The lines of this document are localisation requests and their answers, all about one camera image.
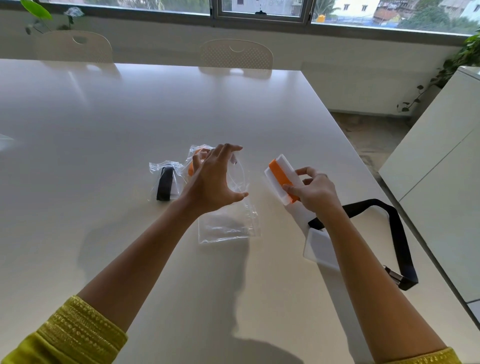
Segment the plant pot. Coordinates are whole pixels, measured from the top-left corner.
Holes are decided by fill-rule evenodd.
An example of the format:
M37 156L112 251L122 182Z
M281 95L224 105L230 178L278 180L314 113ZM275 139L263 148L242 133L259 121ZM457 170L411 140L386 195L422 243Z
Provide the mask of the plant pot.
M420 116L425 112L425 110L430 106L430 104L435 100L437 95L440 93L442 89L437 85L432 85L428 88L427 91L421 96L421 103L417 104L416 108L412 112L412 116L408 121L410 126L413 126Z

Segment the chair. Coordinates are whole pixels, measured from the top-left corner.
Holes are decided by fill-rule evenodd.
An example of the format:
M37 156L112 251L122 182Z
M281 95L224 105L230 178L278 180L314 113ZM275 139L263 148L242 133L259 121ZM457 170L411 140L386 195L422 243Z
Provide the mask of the chair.
M42 61L113 63L109 41L96 33L57 30L38 36L35 46Z
M273 54L262 44L238 39L214 39L200 47L204 67L271 70Z

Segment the brown floor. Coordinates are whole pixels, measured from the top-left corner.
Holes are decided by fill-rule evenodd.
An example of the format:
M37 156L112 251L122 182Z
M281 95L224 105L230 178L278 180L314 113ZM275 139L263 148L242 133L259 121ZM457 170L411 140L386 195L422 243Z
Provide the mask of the brown floor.
M332 112L332 116L377 181L378 170L407 135L405 119Z

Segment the gold embroidery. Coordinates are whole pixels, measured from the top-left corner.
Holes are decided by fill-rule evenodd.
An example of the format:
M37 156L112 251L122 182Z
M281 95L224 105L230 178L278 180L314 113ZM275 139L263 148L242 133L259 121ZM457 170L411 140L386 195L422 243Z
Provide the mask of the gold embroidery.
M458 359L455 351L452 348L446 348L439 352L432 352L430 354L417 356L415 358L399 360L388 364L462 364Z
M70 297L38 333L79 363L111 363L127 342L122 330L77 296Z

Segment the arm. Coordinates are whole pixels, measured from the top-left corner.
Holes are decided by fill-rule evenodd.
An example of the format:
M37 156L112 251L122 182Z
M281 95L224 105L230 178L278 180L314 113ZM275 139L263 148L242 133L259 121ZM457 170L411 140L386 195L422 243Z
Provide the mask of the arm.
M353 226L325 174L311 167L304 187L284 185L324 223L334 246L340 271L376 363L411 358L445 349L432 330L375 257Z
M188 227L201 214L248 195L227 186L228 160L233 151L241 149L220 144L208 153L196 154L194 175L180 198L2 364L113 362L127 340L125 331Z

